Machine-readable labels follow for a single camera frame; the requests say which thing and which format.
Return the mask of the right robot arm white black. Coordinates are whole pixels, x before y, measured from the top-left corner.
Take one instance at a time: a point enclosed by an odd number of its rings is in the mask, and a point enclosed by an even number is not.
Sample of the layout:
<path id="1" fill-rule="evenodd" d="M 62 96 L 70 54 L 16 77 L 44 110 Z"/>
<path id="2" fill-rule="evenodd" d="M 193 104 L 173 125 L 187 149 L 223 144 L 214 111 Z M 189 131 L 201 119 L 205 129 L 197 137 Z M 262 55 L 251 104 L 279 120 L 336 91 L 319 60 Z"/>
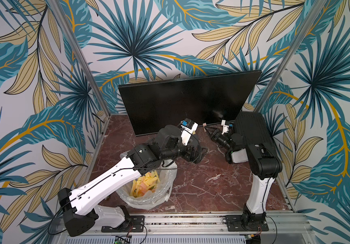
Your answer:
<path id="1" fill-rule="evenodd" d="M 282 163 L 273 152 L 272 144 L 259 137 L 247 137 L 243 133 L 222 133 L 210 126 L 204 126 L 204 129 L 213 142 L 226 149 L 228 163 L 248 162 L 253 175 L 251 192 L 243 213 L 224 217 L 228 231 L 257 234 L 268 231 L 267 199 L 275 178 L 282 171 Z"/>

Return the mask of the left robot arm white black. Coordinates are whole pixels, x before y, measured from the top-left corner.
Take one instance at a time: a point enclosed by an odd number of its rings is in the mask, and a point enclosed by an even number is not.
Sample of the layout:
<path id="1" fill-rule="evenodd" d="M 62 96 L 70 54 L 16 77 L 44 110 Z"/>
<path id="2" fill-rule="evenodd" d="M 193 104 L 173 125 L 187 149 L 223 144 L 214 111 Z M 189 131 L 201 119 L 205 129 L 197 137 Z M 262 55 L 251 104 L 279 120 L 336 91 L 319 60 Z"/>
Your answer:
<path id="1" fill-rule="evenodd" d="M 99 203 L 129 182 L 148 172 L 177 171 L 176 159 L 189 164 L 203 159 L 203 148 L 195 135 L 197 123 L 189 119 L 179 125 L 167 125 L 151 140 L 136 145 L 115 166 L 91 182 L 71 190 L 61 189 L 57 196 L 66 232 L 76 237 L 100 222 L 112 228 L 124 227 L 131 218 L 124 206 L 102 210 Z"/>

